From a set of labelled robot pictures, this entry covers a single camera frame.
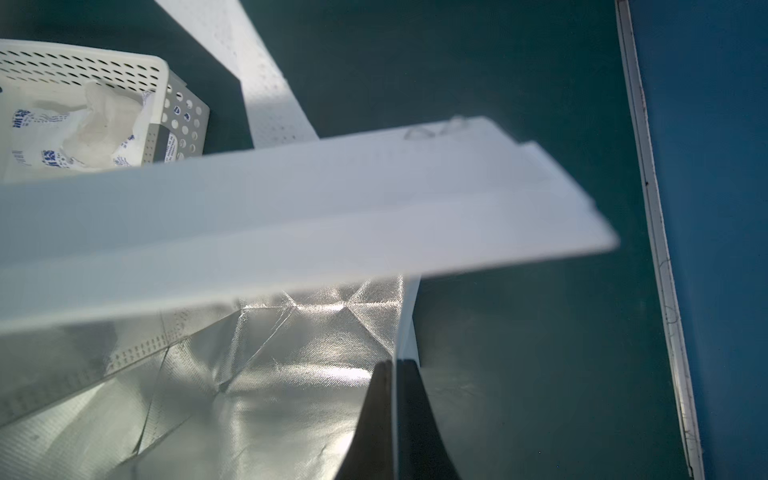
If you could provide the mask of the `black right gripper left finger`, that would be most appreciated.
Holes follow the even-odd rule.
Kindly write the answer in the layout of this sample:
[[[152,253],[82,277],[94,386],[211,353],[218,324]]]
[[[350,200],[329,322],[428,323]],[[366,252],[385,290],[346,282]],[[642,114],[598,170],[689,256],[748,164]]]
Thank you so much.
[[[355,433],[336,479],[392,479],[391,360],[375,365]]]

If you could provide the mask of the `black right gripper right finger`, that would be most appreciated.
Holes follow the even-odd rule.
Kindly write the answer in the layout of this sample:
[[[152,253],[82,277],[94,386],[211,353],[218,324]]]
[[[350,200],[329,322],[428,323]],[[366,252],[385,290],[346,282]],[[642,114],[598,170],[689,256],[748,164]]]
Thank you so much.
[[[414,360],[397,361],[397,478],[460,478]]]

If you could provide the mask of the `white insulated delivery bag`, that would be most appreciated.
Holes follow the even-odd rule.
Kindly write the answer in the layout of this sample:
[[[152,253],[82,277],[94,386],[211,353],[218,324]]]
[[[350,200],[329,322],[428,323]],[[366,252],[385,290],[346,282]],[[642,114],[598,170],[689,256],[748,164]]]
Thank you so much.
[[[164,8],[241,80],[249,150],[1,182],[5,479],[335,478],[423,275],[619,239],[485,117],[321,139],[237,1]]]

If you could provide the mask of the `white ice pack blue print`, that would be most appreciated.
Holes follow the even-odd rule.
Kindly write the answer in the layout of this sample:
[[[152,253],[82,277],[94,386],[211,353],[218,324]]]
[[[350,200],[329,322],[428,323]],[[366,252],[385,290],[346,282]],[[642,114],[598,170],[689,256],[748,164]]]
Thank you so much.
[[[65,106],[1,87],[1,182],[25,183],[170,163],[179,142],[151,123],[155,94],[119,93],[100,83]]]

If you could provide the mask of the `white perforated plastic basket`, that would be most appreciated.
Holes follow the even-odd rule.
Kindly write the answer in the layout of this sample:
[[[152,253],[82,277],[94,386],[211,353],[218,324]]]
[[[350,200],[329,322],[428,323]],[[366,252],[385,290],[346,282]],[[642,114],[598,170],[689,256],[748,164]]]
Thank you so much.
[[[210,109],[165,60],[58,43],[1,42],[1,87],[11,85],[34,100],[78,106],[90,82],[136,96],[154,93],[151,123],[178,139],[183,157],[176,161],[203,153]]]

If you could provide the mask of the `aluminium right table rail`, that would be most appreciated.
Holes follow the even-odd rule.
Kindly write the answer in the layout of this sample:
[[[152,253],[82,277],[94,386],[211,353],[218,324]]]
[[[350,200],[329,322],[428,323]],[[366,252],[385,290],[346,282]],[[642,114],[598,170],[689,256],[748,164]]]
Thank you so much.
[[[701,437],[690,375],[684,328],[672,269],[658,185],[648,107],[642,82],[630,3],[615,2],[617,31],[625,75],[659,304],[688,476],[705,477]]]

